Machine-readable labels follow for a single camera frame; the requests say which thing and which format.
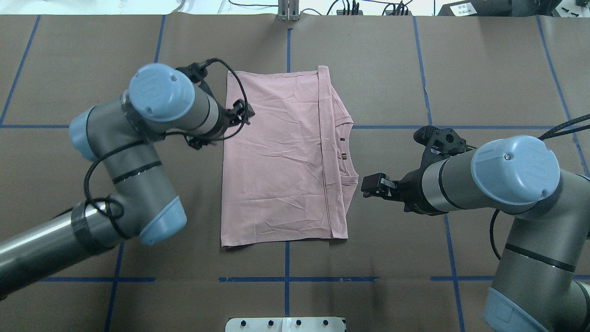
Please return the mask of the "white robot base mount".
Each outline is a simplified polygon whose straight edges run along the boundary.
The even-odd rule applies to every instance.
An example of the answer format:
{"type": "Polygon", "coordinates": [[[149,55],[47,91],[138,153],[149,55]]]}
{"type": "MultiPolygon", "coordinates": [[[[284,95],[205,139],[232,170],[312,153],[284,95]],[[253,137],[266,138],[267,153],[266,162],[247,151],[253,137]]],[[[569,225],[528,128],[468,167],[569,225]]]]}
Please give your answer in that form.
{"type": "Polygon", "coordinates": [[[320,317],[259,317],[229,319],[226,332],[346,332],[346,319],[320,317]]]}

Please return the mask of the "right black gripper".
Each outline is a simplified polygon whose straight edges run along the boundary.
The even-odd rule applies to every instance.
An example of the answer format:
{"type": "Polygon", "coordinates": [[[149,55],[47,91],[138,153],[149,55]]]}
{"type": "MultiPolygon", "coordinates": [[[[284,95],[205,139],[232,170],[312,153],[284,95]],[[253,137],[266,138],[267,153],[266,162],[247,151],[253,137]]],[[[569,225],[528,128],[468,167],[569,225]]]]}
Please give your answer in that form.
{"type": "Polygon", "coordinates": [[[441,189],[440,168],[418,169],[408,173],[397,185],[384,173],[364,176],[361,191],[364,198],[379,197],[404,203],[405,212],[438,216],[450,211],[450,202],[441,189]]]}

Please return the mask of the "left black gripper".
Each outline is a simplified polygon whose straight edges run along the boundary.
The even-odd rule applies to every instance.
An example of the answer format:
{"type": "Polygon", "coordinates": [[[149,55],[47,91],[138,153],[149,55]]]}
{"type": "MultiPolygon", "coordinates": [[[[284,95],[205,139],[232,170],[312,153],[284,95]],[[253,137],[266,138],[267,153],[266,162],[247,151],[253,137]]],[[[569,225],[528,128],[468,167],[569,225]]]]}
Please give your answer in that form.
{"type": "Polygon", "coordinates": [[[228,140],[236,136],[233,132],[229,136],[224,136],[229,127],[249,125],[249,119],[255,115],[252,105],[245,100],[236,100],[233,107],[225,108],[221,104],[218,107],[218,120],[216,122],[216,130],[213,135],[214,141],[228,140]]]}

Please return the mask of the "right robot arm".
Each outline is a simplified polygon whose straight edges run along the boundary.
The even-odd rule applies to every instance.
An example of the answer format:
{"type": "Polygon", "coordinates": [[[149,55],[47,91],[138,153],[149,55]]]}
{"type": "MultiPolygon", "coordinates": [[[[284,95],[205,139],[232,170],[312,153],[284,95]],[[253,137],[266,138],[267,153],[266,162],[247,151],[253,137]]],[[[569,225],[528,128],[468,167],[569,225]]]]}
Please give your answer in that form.
{"type": "Polygon", "coordinates": [[[405,212],[439,216],[493,208],[514,217],[484,320],[495,332],[587,332],[589,286],[574,280],[589,237],[589,179],[559,166],[529,135],[468,148],[454,130],[417,131],[420,167],[392,180],[366,176],[364,197],[402,202],[405,212]]]}

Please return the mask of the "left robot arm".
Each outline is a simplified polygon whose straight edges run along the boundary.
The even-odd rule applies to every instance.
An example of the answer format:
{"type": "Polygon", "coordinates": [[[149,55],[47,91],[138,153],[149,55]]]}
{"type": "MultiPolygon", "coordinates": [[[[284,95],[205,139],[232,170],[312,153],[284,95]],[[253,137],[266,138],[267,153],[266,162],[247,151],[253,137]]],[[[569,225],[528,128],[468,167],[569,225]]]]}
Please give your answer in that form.
{"type": "Polygon", "coordinates": [[[138,237],[153,245],[186,225],[183,204],[154,144],[181,135],[193,149],[227,140],[255,112],[242,98],[229,107],[205,82],[207,59],[173,68],[150,63],[137,70],[114,100],[95,105],[70,124],[73,147],[91,161],[84,200],[52,220],[1,243],[1,299],[34,282],[138,237]]]}

